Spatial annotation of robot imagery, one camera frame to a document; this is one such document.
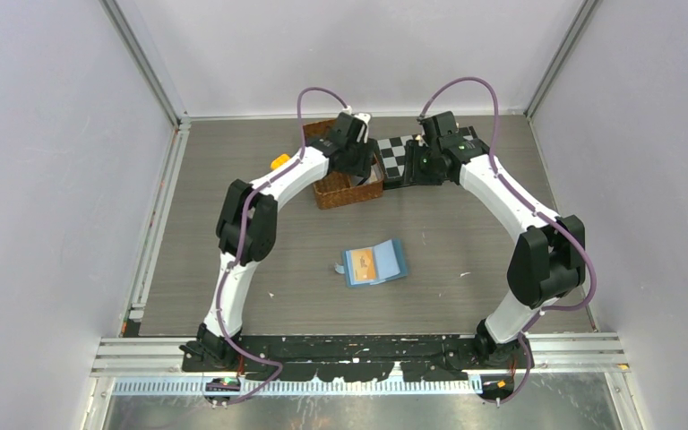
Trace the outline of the blue card holder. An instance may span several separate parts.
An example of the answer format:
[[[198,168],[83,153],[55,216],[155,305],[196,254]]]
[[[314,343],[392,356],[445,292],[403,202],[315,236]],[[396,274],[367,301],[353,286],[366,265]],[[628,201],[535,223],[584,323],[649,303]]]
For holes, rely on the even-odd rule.
[[[383,284],[408,276],[409,267],[402,241],[393,238],[378,245],[347,250],[334,270],[343,275],[349,288]]]

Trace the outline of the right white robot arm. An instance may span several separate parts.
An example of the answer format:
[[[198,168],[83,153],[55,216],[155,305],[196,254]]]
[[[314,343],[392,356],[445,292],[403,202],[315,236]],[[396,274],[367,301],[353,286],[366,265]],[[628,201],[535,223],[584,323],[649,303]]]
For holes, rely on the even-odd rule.
[[[579,250],[585,245],[585,228],[578,217],[559,216],[508,177],[483,141],[460,131],[452,112],[417,121],[423,132],[408,145],[416,183],[451,181],[474,194],[514,242],[506,272],[509,291],[478,324],[472,342],[481,364],[498,367],[546,307],[584,282],[586,263]]]

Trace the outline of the orange credit card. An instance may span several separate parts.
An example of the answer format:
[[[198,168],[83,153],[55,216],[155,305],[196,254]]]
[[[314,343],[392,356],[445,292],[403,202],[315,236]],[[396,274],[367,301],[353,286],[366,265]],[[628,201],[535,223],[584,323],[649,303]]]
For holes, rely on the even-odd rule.
[[[348,282],[352,286],[371,284],[377,279],[373,247],[348,250],[344,254]]]

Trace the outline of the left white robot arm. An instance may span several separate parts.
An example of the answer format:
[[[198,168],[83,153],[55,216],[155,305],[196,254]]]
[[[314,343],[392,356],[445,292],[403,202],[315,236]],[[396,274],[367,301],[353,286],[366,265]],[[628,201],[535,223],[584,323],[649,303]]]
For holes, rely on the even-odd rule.
[[[280,210],[331,172],[369,177],[371,115],[346,108],[320,136],[305,136],[296,154],[270,173],[230,184],[216,226],[219,278],[210,310],[194,340],[181,346],[186,372],[227,371],[248,352],[239,346],[254,273],[275,245]]]

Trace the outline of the brown wicker basket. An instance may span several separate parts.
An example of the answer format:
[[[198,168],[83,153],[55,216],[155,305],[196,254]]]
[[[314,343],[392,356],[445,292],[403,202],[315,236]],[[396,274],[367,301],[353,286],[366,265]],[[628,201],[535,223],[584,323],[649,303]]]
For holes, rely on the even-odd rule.
[[[373,158],[372,165],[375,164],[381,168],[377,157]],[[381,181],[358,187],[350,185],[351,177],[351,175],[340,172],[331,172],[323,179],[314,182],[313,193],[317,207],[320,210],[334,209],[353,203],[370,201],[383,195],[384,173]]]

